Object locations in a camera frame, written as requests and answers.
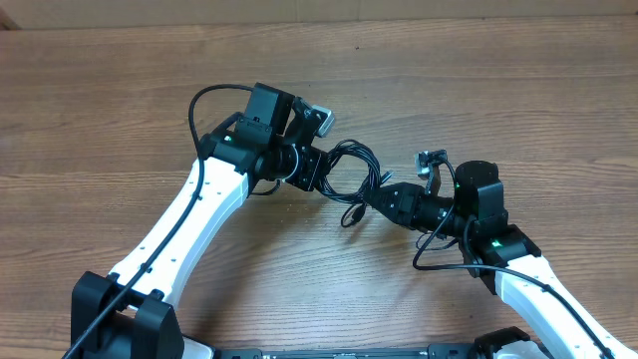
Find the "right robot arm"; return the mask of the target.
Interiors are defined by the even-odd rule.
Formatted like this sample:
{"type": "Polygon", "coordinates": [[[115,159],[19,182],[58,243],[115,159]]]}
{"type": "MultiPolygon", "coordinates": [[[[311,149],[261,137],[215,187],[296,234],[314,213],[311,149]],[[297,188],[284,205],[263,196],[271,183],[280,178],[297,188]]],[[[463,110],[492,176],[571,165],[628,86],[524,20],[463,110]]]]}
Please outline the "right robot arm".
{"type": "Polygon", "coordinates": [[[485,161],[450,167],[454,193],[438,194],[440,166],[449,161],[418,161],[426,185],[399,182],[376,186],[365,202],[389,221],[428,234],[449,236],[461,263],[422,264],[425,240],[412,265],[418,271],[462,269],[514,310],[553,358],[634,358],[636,350],[616,339],[567,290],[541,249],[508,220],[498,167],[485,161]]]}

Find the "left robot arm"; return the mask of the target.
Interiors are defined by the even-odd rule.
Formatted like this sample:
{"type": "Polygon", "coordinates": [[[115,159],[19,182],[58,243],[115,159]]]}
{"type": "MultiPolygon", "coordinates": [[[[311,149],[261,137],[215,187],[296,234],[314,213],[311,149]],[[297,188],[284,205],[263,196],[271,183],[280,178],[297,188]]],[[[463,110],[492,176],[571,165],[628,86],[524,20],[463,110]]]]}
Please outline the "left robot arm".
{"type": "Polygon", "coordinates": [[[196,160],[159,221],[101,276],[85,272],[72,292],[68,358],[212,358],[215,349],[184,335],[176,309],[222,225],[262,180],[310,191],[322,155],[316,138],[335,118],[321,106],[257,83],[248,103],[208,134],[194,134],[196,160]]]}

